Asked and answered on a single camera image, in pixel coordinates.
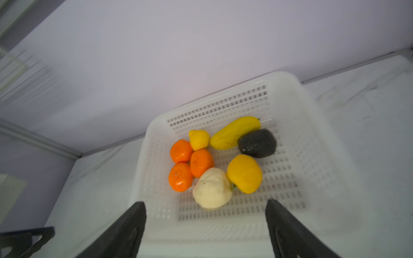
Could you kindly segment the white plastic perforated basket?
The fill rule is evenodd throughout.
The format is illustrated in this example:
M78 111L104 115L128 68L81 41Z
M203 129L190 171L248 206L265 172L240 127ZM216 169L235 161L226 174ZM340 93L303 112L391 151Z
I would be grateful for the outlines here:
M190 131L211 136L213 166L174 191L170 151ZM367 212L358 172L296 76L274 72L163 114L146 132L131 202L146 205L138 253L272 257L274 199L338 255L362 256Z

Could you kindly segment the round yellow fruit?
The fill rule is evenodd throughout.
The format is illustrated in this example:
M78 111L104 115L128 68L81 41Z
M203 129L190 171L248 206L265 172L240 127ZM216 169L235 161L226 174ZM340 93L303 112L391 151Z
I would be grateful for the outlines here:
M227 175L229 180L245 194L257 191L263 179L263 172L257 161L245 154L237 155L231 160Z

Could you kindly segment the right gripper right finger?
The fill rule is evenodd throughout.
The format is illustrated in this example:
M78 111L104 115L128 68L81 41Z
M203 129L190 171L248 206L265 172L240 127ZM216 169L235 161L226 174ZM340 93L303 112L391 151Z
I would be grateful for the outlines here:
M338 257L277 200L267 201L265 216L276 258Z

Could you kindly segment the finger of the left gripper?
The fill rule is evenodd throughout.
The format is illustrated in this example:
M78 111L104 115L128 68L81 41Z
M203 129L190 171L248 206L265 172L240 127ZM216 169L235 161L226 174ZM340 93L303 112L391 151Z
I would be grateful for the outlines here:
M54 227L1 233L1 258L29 258L54 236Z

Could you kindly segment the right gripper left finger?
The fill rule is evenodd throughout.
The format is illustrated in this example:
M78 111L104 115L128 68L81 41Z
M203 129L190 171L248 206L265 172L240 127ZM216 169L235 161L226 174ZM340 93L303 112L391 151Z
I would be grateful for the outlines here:
M79 258L135 258L146 224L144 202L134 203Z

